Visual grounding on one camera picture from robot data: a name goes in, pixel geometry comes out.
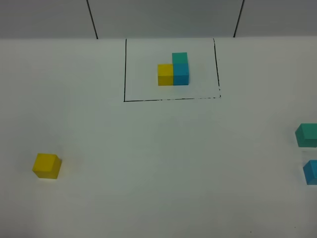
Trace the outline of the yellow template cube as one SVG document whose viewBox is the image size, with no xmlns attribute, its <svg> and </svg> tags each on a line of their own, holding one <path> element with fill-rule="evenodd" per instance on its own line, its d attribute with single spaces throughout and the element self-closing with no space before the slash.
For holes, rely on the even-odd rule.
<svg viewBox="0 0 317 238">
<path fill-rule="evenodd" d="M 158 86 L 173 85 L 173 64 L 158 64 Z"/>
</svg>

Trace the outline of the blue template cube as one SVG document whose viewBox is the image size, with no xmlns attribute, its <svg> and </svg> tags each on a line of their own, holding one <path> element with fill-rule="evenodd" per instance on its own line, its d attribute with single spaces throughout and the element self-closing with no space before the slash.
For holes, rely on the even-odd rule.
<svg viewBox="0 0 317 238">
<path fill-rule="evenodd" d="M 173 64 L 173 85 L 189 85 L 189 66 L 187 63 Z"/>
</svg>

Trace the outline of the green template cube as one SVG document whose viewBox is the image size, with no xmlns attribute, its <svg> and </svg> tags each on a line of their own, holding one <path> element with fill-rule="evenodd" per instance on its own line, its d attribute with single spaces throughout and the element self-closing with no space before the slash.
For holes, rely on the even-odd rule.
<svg viewBox="0 0 317 238">
<path fill-rule="evenodd" d="M 188 55 L 186 52 L 172 53 L 173 64 L 188 64 Z"/>
</svg>

